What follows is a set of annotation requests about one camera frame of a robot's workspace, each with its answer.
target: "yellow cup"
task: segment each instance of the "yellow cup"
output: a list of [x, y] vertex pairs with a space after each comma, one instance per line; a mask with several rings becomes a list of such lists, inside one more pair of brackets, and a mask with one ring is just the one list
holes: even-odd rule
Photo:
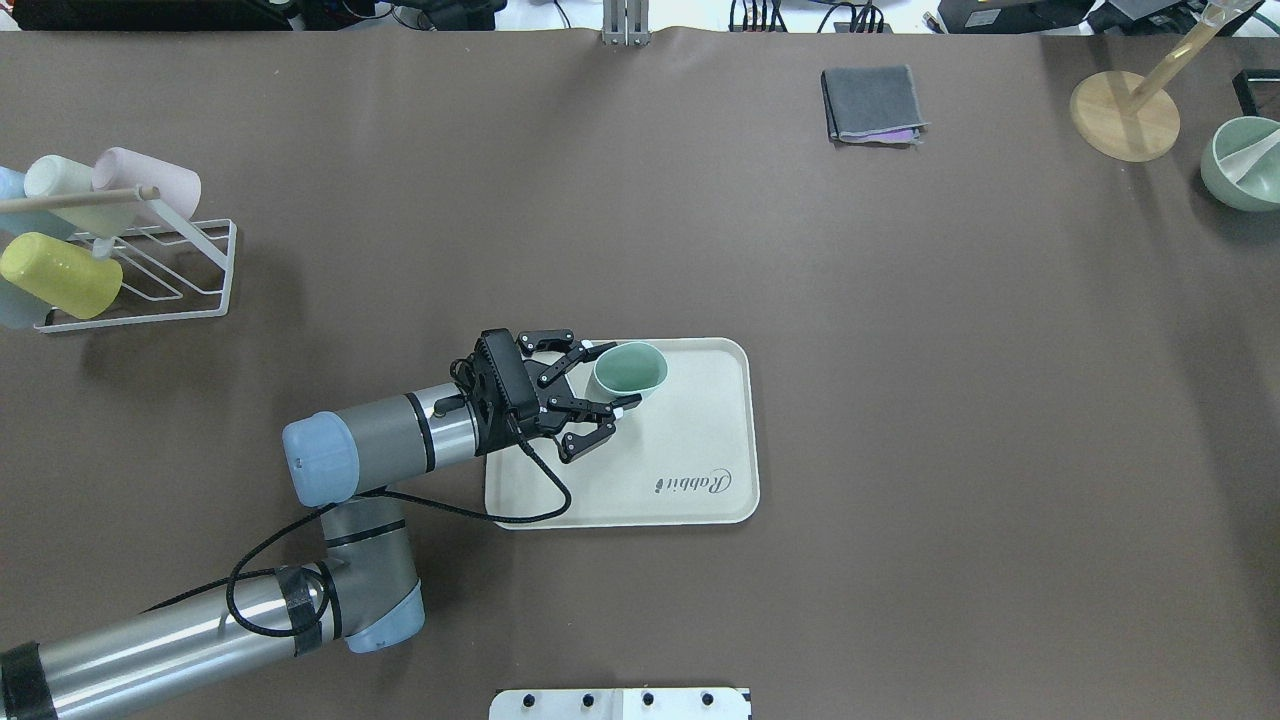
[[79, 320], [106, 310], [120, 292], [124, 270], [78, 245], [28, 232], [0, 255], [0, 275]]

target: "wooden stand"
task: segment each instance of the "wooden stand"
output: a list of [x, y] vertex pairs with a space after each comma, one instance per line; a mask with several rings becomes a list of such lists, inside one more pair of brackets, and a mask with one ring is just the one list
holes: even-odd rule
[[1143, 78], [1110, 70], [1084, 78], [1071, 94], [1071, 120], [1100, 152], [1129, 163], [1155, 160], [1178, 140], [1181, 119], [1165, 86], [1217, 35], [1220, 24], [1201, 19]]

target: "light green cup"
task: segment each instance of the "light green cup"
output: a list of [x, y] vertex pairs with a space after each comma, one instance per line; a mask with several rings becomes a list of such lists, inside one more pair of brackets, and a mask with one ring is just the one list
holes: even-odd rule
[[648, 342], [627, 342], [600, 355], [591, 368], [591, 386], [612, 397], [649, 397], [667, 379], [667, 359]]
[[1217, 128], [1201, 156], [1201, 178], [1213, 197], [1248, 213], [1280, 210], [1280, 147], [1263, 155], [1239, 183], [1226, 179], [1220, 165], [1222, 158], [1253, 145], [1276, 128], [1280, 123], [1256, 115], [1234, 118]]

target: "bowl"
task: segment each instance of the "bowl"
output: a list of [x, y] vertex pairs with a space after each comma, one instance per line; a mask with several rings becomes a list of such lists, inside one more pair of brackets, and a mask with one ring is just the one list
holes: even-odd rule
[[1280, 210], [1280, 146], [1263, 155], [1238, 183], [1226, 179], [1221, 165], [1222, 158], [1253, 145], [1276, 128], [1280, 128], [1276, 120], [1256, 115], [1233, 118], [1217, 128], [1201, 156], [1201, 178], [1213, 197], [1248, 213]]

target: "robotic arm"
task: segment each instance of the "robotic arm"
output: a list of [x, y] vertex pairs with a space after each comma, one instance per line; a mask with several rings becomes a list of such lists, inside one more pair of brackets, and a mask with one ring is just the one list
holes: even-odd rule
[[[571, 331], [525, 332], [518, 342], [506, 329], [486, 331], [470, 356], [453, 363], [449, 383], [292, 423], [284, 430], [289, 473], [298, 498], [317, 510], [260, 543], [229, 578], [105, 629], [0, 653], [4, 720], [119, 717], [338, 638], [360, 653], [408, 639], [425, 623], [399, 501], [412, 497], [385, 486], [518, 445], [566, 492], [566, 503], [500, 520], [563, 512], [567, 489], [529, 439], [556, 438], [561, 460], [571, 462], [612, 437], [640, 396], [581, 400], [564, 377], [612, 346], [577, 342]], [[535, 352], [561, 357], [541, 363]], [[570, 423], [594, 429], [564, 432]], [[242, 571], [316, 518], [324, 560]]]

